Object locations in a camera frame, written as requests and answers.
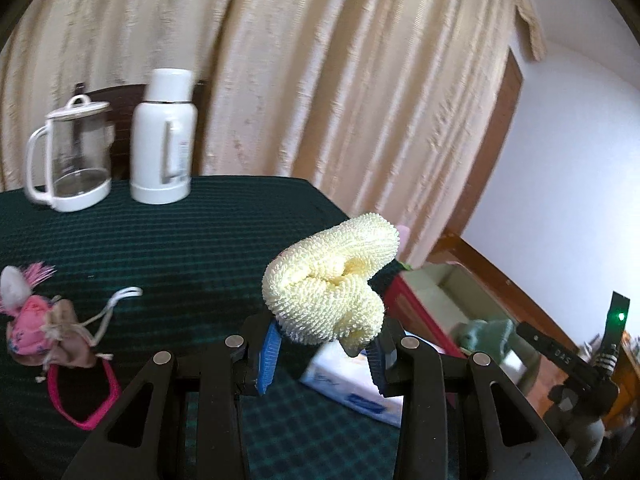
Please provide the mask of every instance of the drawstring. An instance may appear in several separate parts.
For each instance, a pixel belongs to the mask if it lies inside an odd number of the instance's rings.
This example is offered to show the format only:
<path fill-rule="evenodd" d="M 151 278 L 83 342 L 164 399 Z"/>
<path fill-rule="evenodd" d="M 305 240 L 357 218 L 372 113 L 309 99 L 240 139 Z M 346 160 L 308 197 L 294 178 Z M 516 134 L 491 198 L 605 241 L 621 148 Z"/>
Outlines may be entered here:
<path fill-rule="evenodd" d="M 133 298 L 135 296 L 142 296 L 141 288 L 137 286 L 128 286 L 127 288 L 121 288 L 109 298 L 109 301 L 107 301 L 107 304 L 99 314 L 96 314 L 92 318 L 87 319 L 85 322 L 66 324 L 65 326 L 63 326 L 62 324 L 46 324 L 42 326 L 42 331 L 45 333 L 45 336 L 47 338 L 54 339 L 55 341 L 62 341 L 63 330 L 65 328 L 71 329 L 74 332 L 79 333 L 79 335 L 82 336 L 82 338 L 90 347 L 94 347 L 103 338 L 105 332 L 107 332 L 107 327 L 109 326 L 111 316 L 113 316 L 113 308 L 116 306 L 116 304 L 124 298 Z M 102 321 L 100 322 L 100 326 L 98 327 L 98 332 L 95 333 L 95 336 L 92 336 L 91 333 L 86 329 L 86 326 L 100 318 L 102 318 Z M 41 383 L 46 380 L 47 371 L 49 370 L 49 363 L 52 359 L 52 353 L 56 348 L 56 345 L 57 343 L 54 343 L 51 350 L 49 350 L 47 355 L 44 357 L 44 360 L 42 362 L 42 373 L 36 377 L 37 383 Z M 111 361 L 113 359 L 113 354 L 97 353 L 95 356 L 107 361 Z"/>
<path fill-rule="evenodd" d="M 102 318 L 100 327 L 98 328 L 98 332 L 95 333 L 95 336 L 91 336 L 89 334 L 90 339 L 87 340 L 89 346 L 96 346 L 100 342 L 100 339 L 102 339 L 102 337 L 104 336 L 104 333 L 107 332 L 107 327 L 111 320 L 111 316 L 113 315 L 113 307 L 116 306 L 116 303 L 118 303 L 120 300 L 123 300 L 124 298 L 133 298 L 135 296 L 142 296 L 142 289 L 138 286 L 128 286 L 127 288 L 122 288 L 109 298 L 109 301 L 107 301 L 107 304 L 100 314 L 97 314 L 91 319 L 87 319 L 84 323 L 80 324 L 80 326 L 84 328 L 97 319 Z"/>

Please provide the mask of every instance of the glass teapot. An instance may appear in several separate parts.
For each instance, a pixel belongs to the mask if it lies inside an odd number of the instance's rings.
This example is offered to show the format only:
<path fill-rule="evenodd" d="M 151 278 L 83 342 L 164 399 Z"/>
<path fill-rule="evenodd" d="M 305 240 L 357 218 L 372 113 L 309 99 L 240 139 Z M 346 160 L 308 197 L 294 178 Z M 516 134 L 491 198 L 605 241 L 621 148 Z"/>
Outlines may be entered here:
<path fill-rule="evenodd" d="M 94 103 L 87 95 L 77 95 L 47 114 L 45 126 L 33 132 L 27 143 L 24 192 L 30 200 L 70 212 L 90 207 L 109 194 L 109 109 L 107 102 Z M 44 192 L 33 185 L 33 153 L 42 136 L 46 137 Z"/>

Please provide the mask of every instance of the table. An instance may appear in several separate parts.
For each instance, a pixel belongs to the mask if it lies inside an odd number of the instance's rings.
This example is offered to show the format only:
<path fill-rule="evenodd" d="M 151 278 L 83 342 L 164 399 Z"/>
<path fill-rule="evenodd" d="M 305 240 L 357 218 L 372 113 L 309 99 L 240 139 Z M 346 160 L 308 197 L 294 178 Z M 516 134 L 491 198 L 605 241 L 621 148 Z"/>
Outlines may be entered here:
<path fill-rule="evenodd" d="M 114 182 L 103 202 L 69 214 L 31 205 L 18 190 L 0 194 L 0 267 L 55 265 L 57 273 L 36 293 L 69 298 L 81 320 L 116 290 L 140 286 L 144 295 L 116 306 L 98 346 L 114 354 L 126 386 L 158 350 L 180 356 L 237 332 L 247 315 L 264 308 L 267 264 L 346 218 L 311 184 L 291 178 L 196 177 L 186 199 L 164 206 L 134 202 L 128 182 Z M 400 270 L 392 262 L 371 285 L 383 294 Z M 267 394 L 242 400 L 253 478 L 390 479 L 398 430 L 298 383 L 313 352 L 283 342 Z M 106 391 L 101 368 L 61 370 L 63 402 L 65 387 L 73 400 L 66 409 L 98 405 Z M 0 412 L 41 475 L 59 478 L 87 433 L 55 411 L 45 385 L 34 380 L 38 373 L 0 352 Z M 88 387 L 79 392 L 79 383 Z"/>

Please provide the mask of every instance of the dark wooden chair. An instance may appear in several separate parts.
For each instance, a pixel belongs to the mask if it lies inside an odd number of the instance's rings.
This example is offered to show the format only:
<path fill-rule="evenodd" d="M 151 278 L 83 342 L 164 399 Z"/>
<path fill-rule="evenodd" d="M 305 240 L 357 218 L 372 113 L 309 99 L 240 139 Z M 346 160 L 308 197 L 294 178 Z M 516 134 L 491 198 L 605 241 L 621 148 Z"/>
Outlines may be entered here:
<path fill-rule="evenodd" d="M 92 101 L 107 101 L 111 104 L 111 110 L 107 113 L 107 121 L 112 121 L 115 126 L 115 138 L 111 145 L 110 153 L 111 177 L 113 180 L 126 180 L 129 178 L 130 132 L 133 110 L 142 102 L 145 85 L 112 86 L 91 92 L 85 92 L 84 90 L 84 83 L 78 83 L 74 93 L 76 95 L 85 93 Z M 194 142 L 193 163 L 191 165 L 191 173 L 194 174 L 198 174 L 200 169 L 206 94 L 206 82 L 198 81 L 193 88 L 191 99 L 198 109 L 198 123 L 196 125 L 196 139 Z"/>

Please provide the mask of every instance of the rolled towel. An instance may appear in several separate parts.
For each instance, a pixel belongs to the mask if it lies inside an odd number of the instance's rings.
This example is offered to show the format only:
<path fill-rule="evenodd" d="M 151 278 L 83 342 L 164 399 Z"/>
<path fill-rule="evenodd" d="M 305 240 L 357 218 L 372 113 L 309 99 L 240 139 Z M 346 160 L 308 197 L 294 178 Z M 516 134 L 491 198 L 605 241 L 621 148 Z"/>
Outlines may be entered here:
<path fill-rule="evenodd" d="M 376 213 L 316 233 L 276 257 L 262 296 L 293 341 L 339 340 L 357 353 L 380 333 L 385 307 L 367 281 L 396 256 L 399 234 Z"/>

